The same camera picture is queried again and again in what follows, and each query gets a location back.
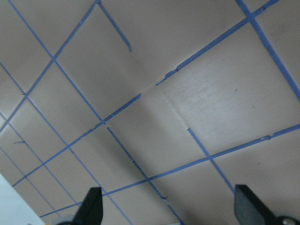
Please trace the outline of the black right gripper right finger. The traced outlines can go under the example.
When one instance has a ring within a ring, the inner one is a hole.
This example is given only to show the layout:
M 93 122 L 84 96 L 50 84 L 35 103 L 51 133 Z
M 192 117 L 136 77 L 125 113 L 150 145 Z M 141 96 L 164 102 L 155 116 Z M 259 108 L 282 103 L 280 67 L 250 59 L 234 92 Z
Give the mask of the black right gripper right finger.
M 247 185 L 235 185 L 234 214 L 240 225 L 283 225 Z

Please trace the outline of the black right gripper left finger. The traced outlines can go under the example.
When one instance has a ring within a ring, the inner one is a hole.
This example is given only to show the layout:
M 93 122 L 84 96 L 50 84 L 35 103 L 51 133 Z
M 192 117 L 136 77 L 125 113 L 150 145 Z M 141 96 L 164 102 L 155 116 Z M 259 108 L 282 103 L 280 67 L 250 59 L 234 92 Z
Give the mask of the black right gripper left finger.
M 70 224 L 100 225 L 103 214 L 102 189 L 91 187 Z

